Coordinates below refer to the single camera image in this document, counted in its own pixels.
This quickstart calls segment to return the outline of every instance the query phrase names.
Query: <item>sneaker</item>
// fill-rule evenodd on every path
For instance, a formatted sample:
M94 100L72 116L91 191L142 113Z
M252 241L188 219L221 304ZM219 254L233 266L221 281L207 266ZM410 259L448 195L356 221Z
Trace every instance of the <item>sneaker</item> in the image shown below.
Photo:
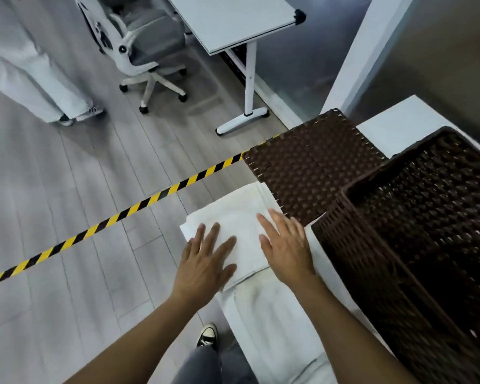
M207 324L201 330L196 348L207 345L210 345L215 351L218 349L218 332L217 327L213 323Z
M58 123L60 125L64 125L64 126L71 126L73 125L73 122L75 122L75 120L73 119L70 119L68 116L66 115L62 115L62 117L59 119Z
M78 122L78 121L87 120L88 118L94 117L95 115L101 115L104 111L105 111L105 109L103 109L99 106L93 105L93 107L91 109L89 109L85 113L77 116L75 118L75 121Z

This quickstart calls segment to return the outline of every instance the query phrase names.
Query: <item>table leg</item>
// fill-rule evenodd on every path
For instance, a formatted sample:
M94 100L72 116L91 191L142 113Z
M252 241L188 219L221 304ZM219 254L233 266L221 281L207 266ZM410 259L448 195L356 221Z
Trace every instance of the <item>table leg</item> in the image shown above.
M254 76L256 75L256 44L256 41L247 43L247 57L245 66L243 66L242 62L240 62L233 51L226 50L233 62L245 75L245 104L242 115L229 120L215 130L218 135L224 135L225 133L237 129L258 117L267 116L269 113L266 107L257 109L252 108L252 102L254 99Z

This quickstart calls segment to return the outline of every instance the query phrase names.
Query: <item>office chair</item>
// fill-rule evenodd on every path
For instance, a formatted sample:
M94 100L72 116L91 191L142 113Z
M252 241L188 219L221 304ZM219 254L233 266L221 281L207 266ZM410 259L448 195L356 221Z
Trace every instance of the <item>office chair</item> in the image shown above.
M119 85L122 92L128 85L147 82L139 110L148 112L147 102L159 82L178 94L185 102L187 94L164 78L179 72L186 75L184 64L160 67L159 62L185 47L184 26L162 10L149 9L121 17L104 6L99 0L76 0L85 20L100 46L111 57L117 68L129 77Z

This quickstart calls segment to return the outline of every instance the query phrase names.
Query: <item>gray wall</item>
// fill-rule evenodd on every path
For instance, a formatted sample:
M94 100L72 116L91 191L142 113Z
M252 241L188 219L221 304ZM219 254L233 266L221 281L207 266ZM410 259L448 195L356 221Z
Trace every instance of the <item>gray wall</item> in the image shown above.
M256 72L306 121L320 114L371 0L286 0L305 23L258 43Z
M480 142L480 0L419 0L350 117L413 94Z

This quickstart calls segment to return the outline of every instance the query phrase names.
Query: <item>person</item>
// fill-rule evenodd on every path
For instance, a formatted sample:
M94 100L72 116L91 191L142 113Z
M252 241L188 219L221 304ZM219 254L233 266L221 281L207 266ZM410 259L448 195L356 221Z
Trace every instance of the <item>person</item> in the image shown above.
M34 43L14 11L2 0L0 91L44 122L58 121L69 126L104 111Z
M318 333L326 354L342 384L417 384L416 379L328 290L313 267L302 225L295 219L269 209L277 230L257 215L266 235L260 245L277 278L295 294ZM235 245L231 237L213 251L220 226L214 224L204 238L200 225L183 250L167 301L136 327L108 347L66 384L144 384L158 362L197 311L210 302L236 270L222 269L224 259ZM198 347L189 355L173 384L256 383L245 357L233 345L220 356L217 334L205 327Z

